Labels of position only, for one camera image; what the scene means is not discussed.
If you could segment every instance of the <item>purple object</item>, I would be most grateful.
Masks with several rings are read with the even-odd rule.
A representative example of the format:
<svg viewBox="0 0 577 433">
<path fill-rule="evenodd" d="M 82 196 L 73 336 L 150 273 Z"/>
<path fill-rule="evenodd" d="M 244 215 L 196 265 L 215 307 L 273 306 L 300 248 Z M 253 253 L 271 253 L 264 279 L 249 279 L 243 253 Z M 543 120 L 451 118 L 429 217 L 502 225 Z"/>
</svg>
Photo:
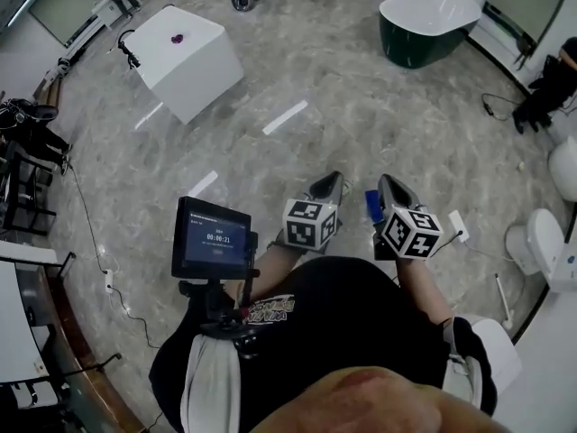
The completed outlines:
<svg viewBox="0 0 577 433">
<path fill-rule="evenodd" d="M 369 210 L 369 216 L 371 217 L 372 223 L 380 223 L 383 221 L 382 210 L 380 209 L 379 202 L 379 192 L 374 189 L 370 191 L 365 191 L 365 200 L 367 201 L 367 210 Z"/>
</svg>

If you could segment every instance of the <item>white toilet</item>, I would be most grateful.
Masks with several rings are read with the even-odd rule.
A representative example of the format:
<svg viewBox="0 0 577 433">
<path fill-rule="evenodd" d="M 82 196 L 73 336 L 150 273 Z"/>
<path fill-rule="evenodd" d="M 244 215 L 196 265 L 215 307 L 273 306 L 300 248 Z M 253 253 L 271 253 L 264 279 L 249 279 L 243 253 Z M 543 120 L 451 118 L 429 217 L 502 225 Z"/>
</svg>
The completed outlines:
<svg viewBox="0 0 577 433">
<path fill-rule="evenodd" d="M 572 136 L 551 152 L 548 166 L 561 197 L 577 202 L 577 143 Z"/>
<path fill-rule="evenodd" d="M 505 247 L 526 276 L 542 272 L 552 291 L 577 290 L 577 245 L 564 242 L 549 210 L 538 208 L 526 225 L 510 226 Z"/>
</svg>

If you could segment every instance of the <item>black shirt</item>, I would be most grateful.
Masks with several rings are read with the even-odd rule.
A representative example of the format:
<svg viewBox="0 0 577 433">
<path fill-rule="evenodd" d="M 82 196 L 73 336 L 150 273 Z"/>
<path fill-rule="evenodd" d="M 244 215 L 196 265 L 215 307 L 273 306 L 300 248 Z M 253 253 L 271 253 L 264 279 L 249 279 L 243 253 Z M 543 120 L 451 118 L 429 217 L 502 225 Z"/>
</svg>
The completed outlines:
<svg viewBox="0 0 577 433">
<path fill-rule="evenodd" d="M 18 124 L 14 113 L 7 108 L 0 112 L 0 134 L 7 141 L 27 144 L 32 139 L 32 128 L 34 125 L 35 123 L 32 120 L 25 120 L 22 124 Z"/>
<path fill-rule="evenodd" d="M 223 300 L 230 299 L 223 293 Z M 179 409 L 188 354 L 203 316 L 203 300 L 191 299 L 151 368 L 154 395 L 177 431 L 182 431 Z M 257 335 L 259 355 L 240 359 L 241 432 L 346 367 L 376 365 L 412 382 L 443 384 L 449 346 L 442 327 L 364 260 L 324 257 L 304 263 L 256 301 L 248 319 L 265 328 Z"/>
</svg>

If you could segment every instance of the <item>electrical outlet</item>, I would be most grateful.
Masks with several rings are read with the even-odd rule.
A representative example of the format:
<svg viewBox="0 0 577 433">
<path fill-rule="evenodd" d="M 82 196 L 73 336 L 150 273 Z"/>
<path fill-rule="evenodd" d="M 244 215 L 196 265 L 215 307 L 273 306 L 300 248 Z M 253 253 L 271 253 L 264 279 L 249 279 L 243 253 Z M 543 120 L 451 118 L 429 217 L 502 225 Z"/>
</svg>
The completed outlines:
<svg viewBox="0 0 577 433">
<path fill-rule="evenodd" d="M 457 234 L 459 231 L 463 231 L 463 233 L 458 237 L 461 242 L 465 242 L 467 239 L 469 239 L 469 231 L 467 231 L 465 223 L 463 222 L 463 219 L 461 218 L 458 210 L 454 210 L 449 214 L 449 221 L 451 221 L 451 224 L 453 225 L 455 234 Z"/>
<path fill-rule="evenodd" d="M 106 270 L 106 275 L 105 275 L 105 286 L 106 286 L 106 293 L 112 293 L 113 290 L 113 283 L 112 283 L 112 279 L 114 278 L 114 273 L 112 272 L 112 270 Z"/>
</svg>

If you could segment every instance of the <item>printed shirt graphic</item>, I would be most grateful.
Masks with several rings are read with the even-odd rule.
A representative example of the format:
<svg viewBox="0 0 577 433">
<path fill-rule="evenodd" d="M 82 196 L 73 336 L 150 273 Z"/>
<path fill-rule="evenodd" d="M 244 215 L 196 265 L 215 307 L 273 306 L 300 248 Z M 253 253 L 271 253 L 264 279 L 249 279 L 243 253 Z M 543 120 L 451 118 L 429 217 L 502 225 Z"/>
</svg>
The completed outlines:
<svg viewBox="0 0 577 433">
<path fill-rule="evenodd" d="M 254 302 L 249 308 L 248 324 L 266 326 L 275 322 L 286 321 L 287 315 L 295 309 L 294 297 L 292 294 L 277 295 L 270 299 Z"/>
</svg>

